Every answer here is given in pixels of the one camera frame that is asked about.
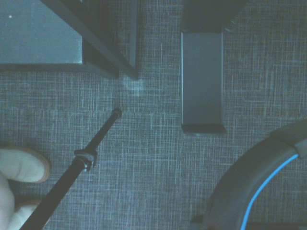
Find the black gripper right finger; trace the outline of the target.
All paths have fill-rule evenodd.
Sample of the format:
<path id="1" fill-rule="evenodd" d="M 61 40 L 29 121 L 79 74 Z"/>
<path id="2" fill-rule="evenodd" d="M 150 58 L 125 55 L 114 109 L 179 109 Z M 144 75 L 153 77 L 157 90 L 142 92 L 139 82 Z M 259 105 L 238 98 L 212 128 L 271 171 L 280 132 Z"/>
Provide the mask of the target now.
<path id="1" fill-rule="evenodd" d="M 306 223 L 248 223 L 247 230 L 306 230 Z"/>

